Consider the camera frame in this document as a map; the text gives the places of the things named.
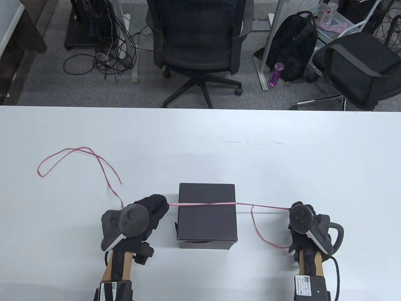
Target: wooden handle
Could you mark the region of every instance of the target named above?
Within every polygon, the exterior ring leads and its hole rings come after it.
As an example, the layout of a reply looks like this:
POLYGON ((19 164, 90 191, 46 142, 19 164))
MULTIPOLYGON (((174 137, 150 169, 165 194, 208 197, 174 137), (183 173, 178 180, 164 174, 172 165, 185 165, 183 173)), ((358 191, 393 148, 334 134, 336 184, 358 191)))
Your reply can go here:
MULTIPOLYGON (((322 254, 317 252, 315 255, 315 266, 316 266, 316 276, 322 276, 323 274, 323 261, 322 261, 322 254)), ((300 251, 300 271, 299 275, 305 275, 305 264, 304 264, 304 252, 300 251)))
MULTIPOLYGON (((125 252, 124 254, 124 269, 123 269, 123 280, 129 280, 131 278, 131 265, 132 265, 132 252, 125 252)), ((111 281, 111 261, 113 259, 113 251, 111 252, 109 263, 107 264, 106 270, 104 271, 101 279, 104 281, 111 281)))

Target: pink string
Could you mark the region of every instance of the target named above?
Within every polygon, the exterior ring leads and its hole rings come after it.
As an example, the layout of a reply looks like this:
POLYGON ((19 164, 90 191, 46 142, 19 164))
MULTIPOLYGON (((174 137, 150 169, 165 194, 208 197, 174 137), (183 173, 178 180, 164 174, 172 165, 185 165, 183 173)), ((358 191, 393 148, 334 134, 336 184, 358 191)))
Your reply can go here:
POLYGON ((252 206, 251 208, 251 216, 252 216, 252 221, 253 225, 255 227, 257 235, 260 237, 261 240, 263 240, 265 243, 269 244, 270 246, 273 246, 277 249, 288 249, 288 247, 281 247, 279 245, 276 245, 270 241, 267 241, 266 239, 263 238, 262 234, 260 234, 259 230, 257 229, 256 222, 255 222, 255 217, 253 216, 253 208, 254 207, 263 207, 263 208, 271 208, 271 209, 280 209, 280 210, 289 210, 289 208, 283 208, 283 207, 273 207, 273 206, 265 206, 265 205, 256 205, 256 204, 248 204, 248 203, 236 203, 236 202, 230 202, 230 203, 174 203, 174 204, 169 204, 170 206, 200 206, 200 205, 245 205, 245 206, 252 206))
POLYGON ((106 182, 107 182, 107 186, 109 186, 109 188, 110 188, 110 190, 113 192, 113 194, 114 194, 116 197, 118 197, 118 199, 120 200, 120 203, 121 203, 121 209, 123 209, 123 208, 124 208, 123 201, 121 200, 121 198, 120 198, 120 196, 117 194, 117 192, 115 192, 114 189, 111 187, 111 184, 110 184, 110 182, 109 182, 109 179, 107 178, 106 172, 105 172, 105 170, 104 170, 104 167, 103 167, 103 165, 102 165, 100 159, 103 160, 103 161, 113 170, 113 172, 114 172, 115 175, 117 176, 118 180, 119 180, 120 183, 122 184, 120 177, 118 176, 118 174, 117 174, 117 172, 114 170, 114 168, 113 168, 105 159, 103 159, 102 157, 100 157, 99 155, 97 155, 97 154, 96 154, 91 148, 89 148, 89 147, 81 146, 81 147, 78 147, 78 148, 66 148, 66 149, 63 149, 62 151, 59 151, 59 152, 57 152, 57 153, 55 153, 55 154, 52 154, 52 155, 48 156, 47 158, 45 158, 45 159, 39 164, 38 168, 36 169, 36 172, 38 173, 38 175, 39 175, 40 177, 44 178, 45 176, 47 176, 47 175, 53 170, 53 168, 56 167, 57 164, 60 163, 61 160, 63 160, 65 157, 67 157, 69 154, 71 154, 71 153, 73 153, 73 152, 81 152, 81 153, 89 154, 89 155, 91 155, 91 156, 96 157, 96 159, 97 159, 97 161, 98 161, 98 163, 99 163, 99 165, 100 165, 100 167, 101 167, 101 169, 102 169, 102 171, 103 171, 104 177, 105 177, 106 182), (65 154, 64 156, 62 156, 61 159, 58 160, 58 161, 56 162, 56 164, 54 164, 54 165, 52 166, 52 168, 50 168, 44 175, 42 175, 41 172, 39 171, 39 169, 40 169, 40 167, 42 166, 42 164, 43 164, 44 162, 46 162, 47 160, 49 160, 50 158, 52 158, 52 157, 54 157, 54 156, 57 156, 58 154, 60 154, 60 153, 62 153, 62 152, 65 152, 65 151, 69 151, 69 152, 68 152, 67 154, 65 154))
MULTIPOLYGON (((104 174, 104 177, 105 177, 105 179, 106 179, 106 182, 107 182, 108 187, 109 187, 110 190, 113 192, 113 194, 114 194, 116 197, 118 197, 118 199, 120 200, 120 203, 121 203, 121 209, 123 209, 123 208, 124 208, 124 203, 123 203, 123 201, 121 200, 120 196, 117 194, 117 192, 115 192, 114 189, 111 187, 111 184, 110 184, 110 182, 109 182, 109 179, 107 178, 107 175, 106 175, 106 171, 104 170, 104 167, 103 167, 103 165, 102 165, 102 163, 101 163, 100 160, 103 160, 103 161, 113 170, 113 172, 114 172, 115 175, 117 176, 118 180, 119 180, 120 183, 122 184, 120 177, 118 176, 118 174, 117 174, 117 172, 114 170, 114 168, 113 168, 104 158, 102 158, 101 156, 97 155, 97 154, 96 154, 91 148, 89 148, 89 147, 81 146, 81 147, 78 147, 78 148, 66 148, 66 149, 63 149, 62 151, 59 151, 59 152, 57 152, 57 153, 55 153, 55 154, 52 154, 52 155, 48 156, 47 158, 45 158, 45 159, 39 164, 38 168, 36 169, 36 172, 38 173, 38 175, 39 175, 40 177, 44 178, 45 176, 47 176, 47 175, 53 170, 53 168, 56 167, 57 164, 60 163, 61 160, 63 160, 66 156, 68 156, 69 154, 71 154, 71 153, 73 153, 73 152, 85 153, 85 154, 94 156, 94 157, 97 159, 97 161, 98 161, 98 163, 99 163, 99 165, 100 165, 100 167, 101 167, 101 169, 102 169, 102 171, 103 171, 103 174, 104 174), (62 156, 60 160, 58 160, 44 175, 42 175, 41 172, 39 171, 39 169, 40 169, 40 167, 42 166, 42 164, 43 164, 44 162, 46 162, 47 160, 49 160, 50 158, 52 158, 52 157, 54 157, 54 156, 57 156, 58 154, 61 154, 62 152, 65 152, 65 151, 69 151, 69 152, 68 152, 67 154, 65 154, 64 156, 62 156)), ((263 207, 263 208, 271 208, 271 209, 279 209, 279 210, 289 210, 289 208, 274 207, 274 206, 265 206, 265 205, 256 205, 256 204, 248 204, 248 203, 237 203, 237 202, 230 202, 230 203, 211 203, 211 204, 208 204, 208 203, 173 203, 173 204, 169 204, 169 205, 170 205, 170 206, 200 206, 200 205, 245 205, 245 206, 252 206, 252 208, 251 208, 252 221, 253 221, 253 225, 254 225, 254 227, 255 227, 256 233, 258 234, 258 236, 260 237, 260 239, 262 239, 265 243, 267 243, 267 244, 269 244, 270 246, 273 246, 273 247, 275 247, 275 248, 277 248, 277 249, 288 249, 288 247, 281 247, 281 246, 278 246, 278 245, 276 245, 276 244, 274 244, 274 243, 272 243, 272 242, 269 242, 269 241, 267 241, 267 240, 265 240, 265 239, 263 238, 263 236, 260 234, 259 230, 257 229, 256 222, 255 222, 255 217, 253 216, 253 208, 254 208, 254 207, 263 207)))

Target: chair base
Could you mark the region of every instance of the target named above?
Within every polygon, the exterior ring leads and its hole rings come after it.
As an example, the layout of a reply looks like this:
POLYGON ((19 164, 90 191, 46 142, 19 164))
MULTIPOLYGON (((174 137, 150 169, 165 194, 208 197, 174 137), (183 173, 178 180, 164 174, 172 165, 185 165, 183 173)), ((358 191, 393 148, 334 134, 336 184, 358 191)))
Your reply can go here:
POLYGON ((295 106, 290 107, 290 110, 298 110, 298 106, 302 106, 305 104, 312 104, 316 102, 323 102, 323 101, 328 101, 328 100, 338 100, 341 102, 341 110, 345 111, 345 106, 346 106, 346 98, 342 95, 334 95, 334 96, 328 96, 328 97, 322 97, 322 98, 316 98, 312 100, 305 100, 302 102, 297 102, 295 106))
MULTIPOLYGON (((164 71, 164 77, 168 78, 170 77, 170 71, 166 68, 164 71)), ((177 91, 175 91, 169 98, 167 98, 163 105, 162 108, 167 108, 167 105, 171 103, 173 100, 178 98, 181 94, 183 94, 185 91, 187 91, 189 88, 193 87, 194 85, 197 85, 201 88, 203 96, 206 100, 207 107, 209 109, 213 109, 213 104, 209 96, 209 92, 207 91, 206 88, 206 83, 221 83, 223 85, 233 85, 237 86, 238 88, 235 89, 235 94, 236 95, 241 95, 242 94, 242 83, 240 81, 234 81, 232 79, 220 77, 220 76, 215 76, 212 74, 208 73, 201 73, 201 74, 191 74, 190 75, 191 79, 188 80, 181 88, 179 88, 177 91)))

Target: white label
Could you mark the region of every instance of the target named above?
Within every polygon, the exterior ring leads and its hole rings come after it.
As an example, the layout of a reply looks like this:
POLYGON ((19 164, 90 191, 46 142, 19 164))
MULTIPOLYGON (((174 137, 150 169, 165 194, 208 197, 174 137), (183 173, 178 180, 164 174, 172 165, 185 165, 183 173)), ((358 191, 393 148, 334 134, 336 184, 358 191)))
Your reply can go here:
MULTIPOLYGON (((113 301, 115 301, 115 293, 117 292, 117 282, 111 283, 111 293, 113 294, 113 301)), ((104 294, 104 283, 100 285, 100 301, 106 301, 106 296, 104 294)))
POLYGON ((295 275, 295 290, 298 296, 312 296, 310 290, 310 277, 295 275))

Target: purple water bottle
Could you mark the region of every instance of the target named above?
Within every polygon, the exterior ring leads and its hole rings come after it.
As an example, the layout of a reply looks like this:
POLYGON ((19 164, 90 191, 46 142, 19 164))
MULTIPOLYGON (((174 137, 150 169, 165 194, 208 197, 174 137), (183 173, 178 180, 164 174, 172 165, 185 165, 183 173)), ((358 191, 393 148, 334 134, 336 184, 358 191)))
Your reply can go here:
POLYGON ((269 85, 275 86, 277 85, 278 79, 280 78, 281 71, 283 71, 284 65, 281 63, 276 63, 274 65, 273 72, 270 74, 269 85))

